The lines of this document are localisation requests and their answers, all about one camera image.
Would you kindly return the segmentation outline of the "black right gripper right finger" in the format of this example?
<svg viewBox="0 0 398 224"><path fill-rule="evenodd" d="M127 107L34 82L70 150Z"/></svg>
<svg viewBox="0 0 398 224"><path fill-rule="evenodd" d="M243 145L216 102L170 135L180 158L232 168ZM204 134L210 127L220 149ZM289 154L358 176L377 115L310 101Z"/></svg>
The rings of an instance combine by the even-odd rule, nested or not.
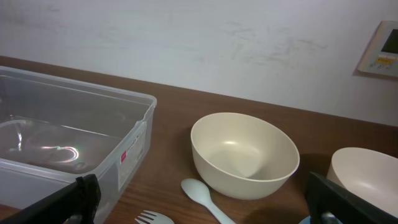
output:
<svg viewBox="0 0 398 224"><path fill-rule="evenodd" d="M310 224L397 224L397 218L320 174L311 172L305 190Z"/></svg>

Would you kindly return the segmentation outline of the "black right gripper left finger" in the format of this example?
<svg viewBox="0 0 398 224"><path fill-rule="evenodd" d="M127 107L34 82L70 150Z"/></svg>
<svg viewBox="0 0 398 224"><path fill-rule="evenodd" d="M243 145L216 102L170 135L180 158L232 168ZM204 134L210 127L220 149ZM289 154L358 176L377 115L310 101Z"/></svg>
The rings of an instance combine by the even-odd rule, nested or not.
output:
<svg viewBox="0 0 398 224"><path fill-rule="evenodd" d="M101 190L94 174L76 178L70 185L3 220L1 224L94 222Z"/></svg>

